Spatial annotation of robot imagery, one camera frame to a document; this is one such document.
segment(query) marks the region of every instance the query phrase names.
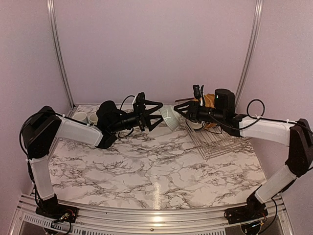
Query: vertical metal post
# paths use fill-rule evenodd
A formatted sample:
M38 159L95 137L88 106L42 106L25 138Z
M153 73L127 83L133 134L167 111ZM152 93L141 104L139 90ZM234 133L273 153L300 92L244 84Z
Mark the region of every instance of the vertical metal post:
M47 0L47 7L48 7L48 13L49 13L50 24L51 24L51 29L52 29L54 48L55 48L55 51L57 54L57 59L58 59L58 64L59 64L62 82L64 85L64 89L65 89L68 103L69 103L71 109L73 109L75 107L75 103L74 103L73 96L72 96L72 93L71 93L70 88L69 88L67 73L66 73L63 58L62 58L57 22L56 22L56 17L55 17L55 12L54 12L54 0Z
M259 30L260 30L260 22L261 22L261 14L262 14L262 8L263 8L263 0L257 0L255 4L255 12L254 12L254 19L253 19L253 25L252 25L252 31L251 31L251 37L249 42L248 51L246 54L246 59L244 63L244 67L241 73L240 81L236 90L236 97L235 97L235 107L237 107L239 100L242 96L244 86L246 83L247 75L249 72L249 66L252 59L253 52L255 50Z

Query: dish rack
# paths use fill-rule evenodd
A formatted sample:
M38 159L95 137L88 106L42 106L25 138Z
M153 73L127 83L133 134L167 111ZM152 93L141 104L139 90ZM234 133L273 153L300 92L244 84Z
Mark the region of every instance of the dish rack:
M182 104L192 99L193 98L176 100L175 105ZM212 127L208 131L203 128L192 128L190 121L185 118L181 118L180 122L188 132L202 157L206 160L239 150L250 141L250 138L231 136L223 132L219 126Z

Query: marble table surface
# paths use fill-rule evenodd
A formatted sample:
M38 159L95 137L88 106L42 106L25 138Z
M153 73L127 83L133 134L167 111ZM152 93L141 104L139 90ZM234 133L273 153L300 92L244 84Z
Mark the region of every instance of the marble table surface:
M97 108L80 105L77 112ZM172 132L164 122L152 132L135 128L106 150L61 140L49 170L59 199L132 209L241 203L265 180L250 143L204 160L183 127Z

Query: white mug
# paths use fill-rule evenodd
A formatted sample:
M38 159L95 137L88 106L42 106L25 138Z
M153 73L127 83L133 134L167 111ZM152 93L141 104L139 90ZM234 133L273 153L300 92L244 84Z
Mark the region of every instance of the white mug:
M94 125L97 125L97 123L98 123L98 116L97 116L97 114L96 113L90 114L88 116L88 121L89 121L90 124L93 123Z
M75 113L73 116L73 119L84 122L84 123L88 123L87 114L85 112Z

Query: white wall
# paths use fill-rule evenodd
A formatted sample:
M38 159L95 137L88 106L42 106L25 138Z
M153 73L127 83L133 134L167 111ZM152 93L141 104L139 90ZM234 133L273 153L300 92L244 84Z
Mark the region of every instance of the white wall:
M313 1L265 0L261 30L240 101L260 98L265 117L298 120L313 128ZM253 141L253 147L270 177L284 165L288 148L268 141ZM283 194L296 235L313 232L313 171L302 176Z
M193 84L236 90L254 0L62 0L55 11L77 103L145 92L174 103Z
M0 1L0 228L7 234L21 193L31 188L19 146L25 119L44 105L68 112L46 1Z

